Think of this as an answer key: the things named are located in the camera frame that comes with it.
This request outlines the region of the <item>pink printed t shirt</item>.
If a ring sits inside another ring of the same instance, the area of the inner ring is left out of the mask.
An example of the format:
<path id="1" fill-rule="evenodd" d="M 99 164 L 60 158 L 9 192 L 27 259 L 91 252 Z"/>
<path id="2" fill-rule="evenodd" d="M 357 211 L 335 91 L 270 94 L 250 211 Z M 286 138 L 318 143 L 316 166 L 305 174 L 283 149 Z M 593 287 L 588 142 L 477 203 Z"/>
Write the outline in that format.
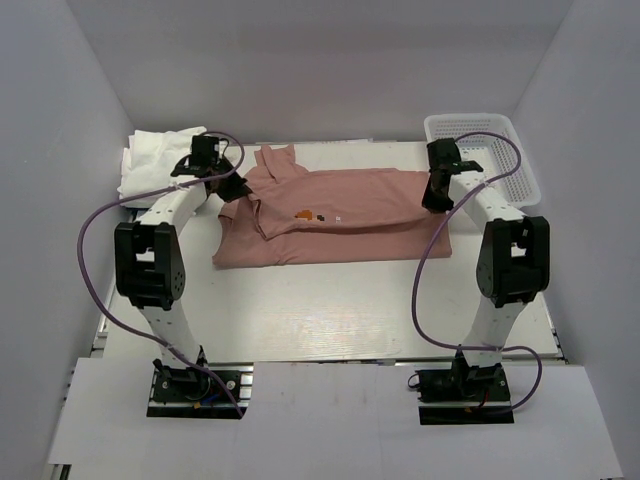
<path id="1" fill-rule="evenodd" d="M 452 254 L 443 215 L 421 205 L 428 173 L 396 168 L 309 171 L 293 146 L 263 146 L 252 192 L 222 207 L 217 269 L 413 260 Z"/>

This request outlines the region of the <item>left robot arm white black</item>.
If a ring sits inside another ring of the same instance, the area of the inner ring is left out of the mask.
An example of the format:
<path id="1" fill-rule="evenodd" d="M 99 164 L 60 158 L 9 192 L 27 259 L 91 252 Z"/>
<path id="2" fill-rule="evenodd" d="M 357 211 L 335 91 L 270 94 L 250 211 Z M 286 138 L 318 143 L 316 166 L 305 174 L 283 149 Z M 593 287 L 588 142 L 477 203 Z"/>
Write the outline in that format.
<path id="1" fill-rule="evenodd" d="M 222 132 L 193 136 L 189 153 L 171 172 L 172 183 L 149 192 L 153 204 L 146 213 L 114 231 L 117 291 L 149 324 L 152 340 L 161 350 L 156 366 L 180 370 L 177 387 L 191 399 L 209 392 L 212 377 L 204 369 L 204 349 L 192 334 L 181 304 L 186 269 L 179 235 L 210 196 L 230 203 L 251 193 L 247 180 L 237 173 L 245 151 L 240 151 L 236 163 L 225 154 L 225 147 L 232 143 L 239 141 Z"/>

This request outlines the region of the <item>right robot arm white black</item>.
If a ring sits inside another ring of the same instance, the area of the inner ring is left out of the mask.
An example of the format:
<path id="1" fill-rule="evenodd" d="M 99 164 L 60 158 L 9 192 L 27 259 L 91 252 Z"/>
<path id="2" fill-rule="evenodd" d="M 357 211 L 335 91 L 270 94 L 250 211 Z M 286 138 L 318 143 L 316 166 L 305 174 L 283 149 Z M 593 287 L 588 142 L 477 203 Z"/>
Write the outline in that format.
<path id="1" fill-rule="evenodd" d="M 422 206 L 452 216 L 462 210 L 482 233 L 475 275 L 481 299 L 471 329 L 457 348 L 465 365 L 451 374 L 453 390 L 472 399 L 488 385 L 515 320 L 550 279 L 550 227 L 530 217 L 496 189 L 475 161 L 464 160 L 456 140 L 427 144 L 429 179 Z"/>

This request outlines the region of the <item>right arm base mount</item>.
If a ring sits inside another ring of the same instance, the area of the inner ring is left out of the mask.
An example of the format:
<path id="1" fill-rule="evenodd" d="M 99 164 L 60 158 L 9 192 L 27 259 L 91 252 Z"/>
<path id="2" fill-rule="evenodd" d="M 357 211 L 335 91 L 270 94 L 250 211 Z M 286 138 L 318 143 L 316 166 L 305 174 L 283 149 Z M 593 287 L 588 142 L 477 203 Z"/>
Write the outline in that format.
<path id="1" fill-rule="evenodd" d="M 514 423 L 511 394 L 503 370 L 488 380 L 458 384 L 451 369 L 417 370 L 407 386 L 418 395 L 422 426 L 507 425 Z"/>

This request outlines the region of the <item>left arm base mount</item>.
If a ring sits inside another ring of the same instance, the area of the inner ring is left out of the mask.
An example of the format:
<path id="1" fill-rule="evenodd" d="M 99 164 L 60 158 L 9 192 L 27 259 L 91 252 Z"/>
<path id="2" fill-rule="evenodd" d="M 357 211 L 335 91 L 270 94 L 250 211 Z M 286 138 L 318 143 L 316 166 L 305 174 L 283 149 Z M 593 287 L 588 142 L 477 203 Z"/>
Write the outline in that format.
<path id="1" fill-rule="evenodd" d="M 213 372 L 224 386 L 209 375 L 194 370 L 170 368 L 160 359 L 154 374 L 146 416 L 150 418 L 240 420 L 229 391 L 242 413 L 246 412 L 253 385 L 252 366 L 220 366 Z"/>

